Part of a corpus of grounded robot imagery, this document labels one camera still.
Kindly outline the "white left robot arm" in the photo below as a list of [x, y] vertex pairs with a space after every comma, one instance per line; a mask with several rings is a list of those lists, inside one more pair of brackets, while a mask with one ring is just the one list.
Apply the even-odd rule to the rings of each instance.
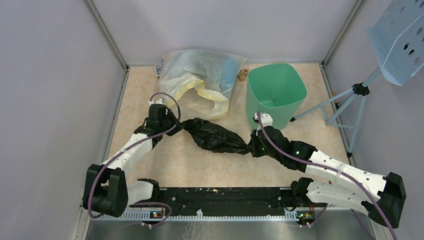
[[143, 201], [154, 207], [160, 202], [159, 185], [151, 179], [128, 184], [126, 175], [163, 138], [182, 130], [182, 125], [163, 103], [152, 103], [148, 117], [129, 141], [109, 160], [92, 164], [86, 171], [82, 206], [103, 215], [120, 217], [127, 207]]

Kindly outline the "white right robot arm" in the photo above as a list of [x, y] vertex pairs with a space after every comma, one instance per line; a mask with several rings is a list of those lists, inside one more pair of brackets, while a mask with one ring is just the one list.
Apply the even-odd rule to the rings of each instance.
[[299, 206], [325, 203], [353, 209], [375, 223], [397, 229], [407, 197], [403, 178], [368, 172], [345, 164], [302, 141], [290, 141], [272, 126], [251, 131], [248, 147], [254, 158], [268, 156], [287, 169], [325, 178], [300, 178], [291, 185]]

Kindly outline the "black trash bag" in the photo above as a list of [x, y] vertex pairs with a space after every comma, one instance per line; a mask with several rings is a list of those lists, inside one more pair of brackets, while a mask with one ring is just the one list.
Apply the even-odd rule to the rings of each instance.
[[196, 145], [203, 150], [239, 155], [250, 153], [247, 143], [241, 136], [219, 124], [196, 117], [183, 121], [182, 126]]

